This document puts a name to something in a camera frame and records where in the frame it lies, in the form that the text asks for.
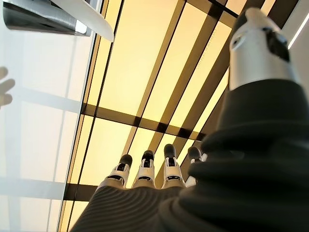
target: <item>glass panel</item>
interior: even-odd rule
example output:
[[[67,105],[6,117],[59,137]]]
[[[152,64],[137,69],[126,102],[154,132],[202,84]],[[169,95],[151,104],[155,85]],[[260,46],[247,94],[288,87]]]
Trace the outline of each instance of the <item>glass panel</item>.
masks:
[[[218,100],[220,99],[221,95],[223,94],[226,86],[228,83],[228,69],[226,70],[222,80],[220,81],[218,87],[216,88],[215,92],[213,93],[211,99],[209,100],[205,110],[203,111],[201,117],[199,118],[197,124],[194,127],[194,131],[200,132],[203,128],[205,122],[207,121],[209,115],[211,114],[212,110],[216,106]]]
[[[228,0],[226,7],[237,14],[240,14],[247,0]]]
[[[206,16],[194,6],[185,5],[144,111],[144,118],[160,121]]]
[[[10,231],[9,197],[0,195],[0,231]]]
[[[127,180],[126,187],[130,189],[135,180],[137,172],[139,171],[141,158],[143,156],[144,151],[148,150],[149,144],[154,136],[153,130],[146,130],[143,128],[138,128],[134,140],[132,142],[131,148],[129,150],[129,154],[133,158],[132,166],[130,169],[130,175]]]
[[[49,199],[21,197],[20,230],[46,231],[49,202]]]
[[[48,221],[48,231],[55,232],[57,231],[57,223],[59,217],[59,211],[61,207],[61,200],[51,200],[51,208],[49,214],[49,221]]]
[[[60,230],[61,232],[67,231],[72,206],[73,206],[73,201],[66,201],[66,204],[64,206],[62,222],[61,222],[61,230]]]
[[[72,211],[72,216],[70,220],[70,226],[69,226],[69,231],[71,228],[74,226],[75,222],[79,218],[79,216],[82,214],[86,206],[88,205],[88,202],[75,202],[73,206],[73,211]]]
[[[121,3],[120,0],[113,0],[108,2],[105,19],[109,22],[113,30],[115,29],[120,3]],[[88,104],[97,105],[98,103],[98,94],[100,92],[110,46],[111,46],[110,41],[104,38],[100,39],[97,60],[91,80],[91,88],[89,91]]]
[[[164,147],[166,144],[172,144],[175,140],[176,136],[170,134],[164,134],[163,138],[159,144],[158,149],[154,155],[154,175],[158,174],[162,163],[164,162]]]
[[[77,113],[72,113],[68,111],[64,113],[62,135],[60,138],[59,155],[55,173],[56,182],[64,183],[66,181],[77,120]]]
[[[218,22],[170,121],[171,125],[182,127],[230,32],[230,27]]]
[[[99,185],[119,163],[131,126],[96,118],[80,184]]]
[[[188,154],[188,149],[193,145],[193,143],[194,143],[194,140],[188,139],[185,145],[183,146],[183,149],[177,158],[177,162],[179,166],[183,163],[184,158]]]
[[[84,116],[83,127],[81,131],[81,136],[78,142],[78,147],[77,147],[77,151],[75,155],[75,161],[74,163],[71,164],[71,165],[74,165],[72,175],[71,175],[71,180],[70,180],[70,183],[73,183],[73,184],[77,184],[78,182],[78,178],[79,178],[79,174],[81,171],[82,162],[84,159],[86,146],[87,146],[87,142],[88,142],[88,138],[90,134],[92,119],[93,117]]]
[[[270,10],[271,10],[272,6],[274,5],[275,1],[276,0],[265,0],[263,6],[261,8],[261,11],[264,14],[268,15],[268,13],[270,12]]]
[[[14,155],[15,164],[20,162],[20,177],[53,181],[63,111],[25,101],[21,105],[20,161],[19,156]]]
[[[136,115],[176,3],[125,1],[100,107]]]

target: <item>dark ceiling beam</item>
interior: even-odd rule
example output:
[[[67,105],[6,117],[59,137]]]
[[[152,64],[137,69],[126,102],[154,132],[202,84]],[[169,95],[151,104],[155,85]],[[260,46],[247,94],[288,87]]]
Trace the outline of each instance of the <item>dark ceiling beam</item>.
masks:
[[[156,81],[156,79],[159,75],[159,72],[161,70],[165,56],[166,56],[168,49],[169,49],[169,45],[172,41],[173,35],[176,31],[177,25],[179,23],[179,20],[181,18],[182,13],[183,13],[183,9],[184,9],[185,4],[186,4],[185,0],[178,0],[178,2],[176,4],[174,13],[173,13],[172,18],[170,20],[167,32],[166,32],[165,37],[163,39],[160,51],[159,51],[158,56],[156,58],[153,70],[150,74],[150,78],[148,80],[144,95],[142,97],[142,100],[140,102],[140,106],[139,106],[137,114],[136,114],[136,116],[139,117],[139,118],[142,118],[142,115],[143,115],[143,113],[146,109],[147,102],[148,102],[150,95],[152,93],[152,90],[155,86],[155,81]],[[127,154],[129,152],[131,145],[133,143],[136,131],[137,131],[137,127],[132,127],[122,154]]]
[[[209,12],[206,16],[206,19],[204,21],[204,24],[197,36],[197,39],[193,45],[193,48],[191,50],[191,53],[188,57],[188,60],[186,62],[186,64],[184,65],[183,71],[180,74],[180,77],[177,81],[177,84],[173,90],[173,93],[169,99],[169,102],[165,108],[165,111],[161,117],[160,122],[168,124],[170,122],[170,120],[172,119],[174,112],[181,100],[181,97],[183,95],[183,93],[185,92],[185,89],[194,73],[194,70],[196,69],[198,62],[209,42],[209,40],[211,39],[211,35],[215,29],[215,27],[217,26],[217,23],[221,17],[223,13],[223,10],[218,7],[215,4],[212,4]],[[189,133],[190,128],[191,131],[193,131],[193,128],[195,126],[196,122],[190,123],[190,127],[188,126],[187,128],[182,129],[182,133],[186,134]],[[156,148],[159,146],[159,143],[161,141],[163,137],[163,134],[159,134],[159,133],[155,133],[154,134],[154,138],[152,140],[152,147],[149,147],[149,149],[153,149],[155,148],[153,151],[155,152]],[[180,137],[176,137],[173,145],[175,146],[176,149],[176,157],[179,156],[181,150],[183,149],[185,143],[186,143],[186,139],[180,138]],[[155,184],[158,188],[160,188],[163,185],[163,173],[164,172],[164,164],[161,165],[160,170],[156,176],[155,179]]]
[[[94,117],[96,106],[86,104],[82,109],[82,115]],[[151,131],[156,131],[159,133],[166,133],[170,135],[175,135],[185,139],[196,140],[201,137],[196,131],[187,131],[183,128],[175,127],[172,125],[164,124],[161,122],[156,122],[146,118],[140,118],[134,115],[125,114],[115,110],[110,110],[106,108],[99,107],[96,118],[109,120],[117,123],[122,123],[130,125],[133,127],[144,128]]]

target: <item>illuminated ceiling panel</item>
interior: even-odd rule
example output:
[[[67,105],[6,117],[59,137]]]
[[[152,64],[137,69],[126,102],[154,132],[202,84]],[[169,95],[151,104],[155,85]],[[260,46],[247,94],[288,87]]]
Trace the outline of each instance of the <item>illuminated ceiling panel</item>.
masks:
[[[154,175],[156,176],[164,162],[164,147],[166,144],[173,144],[176,136],[164,134],[163,138],[154,154]]]
[[[126,187],[129,189],[132,187],[132,184],[135,180],[137,172],[140,167],[141,158],[144,151],[148,150],[151,139],[153,138],[154,131],[146,130],[143,128],[138,128],[132,142],[129,154],[133,158],[132,166],[130,169],[129,178],[126,184]]]
[[[240,14],[247,0],[228,0],[226,7],[237,14]]]
[[[201,30],[206,14],[186,4],[148,100],[144,118],[160,121],[178,78]]]
[[[87,205],[88,205],[88,202],[78,202],[78,201],[74,202],[73,211],[72,211],[72,215],[70,218],[69,231],[71,230],[71,228],[73,227],[73,225],[75,224],[75,222],[77,221],[79,216],[82,214],[82,212],[84,211]]]
[[[73,171],[70,179],[70,183],[77,184],[79,174],[81,171],[82,163],[83,163],[83,158],[84,154],[86,151],[86,146],[90,134],[90,128],[92,124],[92,117],[85,116],[84,117],[84,122],[83,122],[83,127],[82,127],[82,132],[79,138],[78,142],[78,147],[77,147],[77,152],[74,160],[74,166],[73,166]]]
[[[194,127],[193,131],[200,132],[203,128],[205,122],[207,121],[209,115],[211,114],[212,110],[216,106],[218,100],[220,99],[221,95],[223,94],[228,82],[228,70],[225,72],[222,80],[220,81],[217,89],[213,93],[210,101],[208,102],[205,110],[203,111],[201,117],[199,118],[196,126]]]
[[[183,146],[181,153],[179,154],[179,156],[177,158],[178,165],[181,165],[183,163],[183,160],[188,153],[188,149],[193,145],[193,143],[194,143],[194,140],[192,140],[192,139],[187,140],[187,142]]]
[[[116,20],[120,8],[121,0],[113,0],[108,2],[108,7],[106,11],[105,19],[109,22],[112,29],[115,29]],[[106,67],[106,61],[108,52],[111,46],[111,42],[101,38],[98,47],[98,54],[96,59],[96,65],[93,71],[91,88],[88,97],[88,103],[91,105],[96,105],[98,102],[98,95],[101,88],[101,83],[103,80],[103,75]]]
[[[131,126],[97,118],[80,184],[99,185],[120,160]]]
[[[61,232],[67,231],[67,228],[69,225],[70,214],[71,214],[71,210],[73,207],[73,201],[65,201],[63,205],[64,205],[64,213],[62,216],[61,226],[59,226]]]
[[[272,8],[272,6],[275,4],[276,0],[265,0],[261,10],[263,13],[268,14]]]
[[[181,98],[178,107],[170,121],[171,125],[182,127],[182,124],[187,114],[189,113],[194,100],[201,90],[203,83],[205,82],[230,32],[230,27],[224,25],[221,22],[218,22],[190,79],[183,97]]]
[[[137,113],[176,3],[125,1],[100,107]]]

